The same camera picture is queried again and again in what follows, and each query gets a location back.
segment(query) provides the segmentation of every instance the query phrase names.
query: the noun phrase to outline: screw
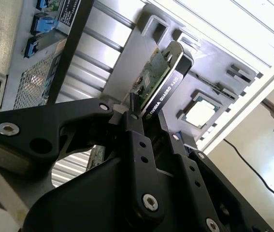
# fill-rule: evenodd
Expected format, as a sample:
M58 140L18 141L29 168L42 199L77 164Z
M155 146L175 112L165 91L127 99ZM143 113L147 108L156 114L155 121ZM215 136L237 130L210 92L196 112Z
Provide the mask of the screw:
M205 160L205 157L202 153L198 152L197 155L199 156L200 159Z
M136 116L135 114L131 114L130 116L134 119L138 119L138 116Z
M103 110L109 110L109 107L106 106L105 104L99 104L100 108L103 109Z
M207 218L206 219L206 225L210 229L211 232L219 232L219 227L212 219Z
M6 136L12 136L19 134L20 128L13 123L10 122L3 122L0 123L0 134L6 135Z
M179 137L176 134L173 134L172 137L176 140L176 141L180 141Z
M144 206L150 211L156 211L158 209L158 202L151 194L145 194L142 197Z

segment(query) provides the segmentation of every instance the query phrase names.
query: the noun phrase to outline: blue connector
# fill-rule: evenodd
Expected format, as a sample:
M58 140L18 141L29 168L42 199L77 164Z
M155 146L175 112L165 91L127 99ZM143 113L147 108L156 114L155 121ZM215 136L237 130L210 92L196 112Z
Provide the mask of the blue connector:
M38 0L37 9L42 10L48 7L48 0Z
M46 33L57 27L58 21L56 19L45 17L38 20L35 31Z
M36 52L38 52L39 51L38 45L39 45L39 42L38 42L37 38L35 38L35 37L30 38L27 42L24 57L30 58Z
M58 21L46 13L39 13L34 16L31 33L47 33L54 28L58 28Z
M40 11L58 11L60 0L38 0L36 8Z

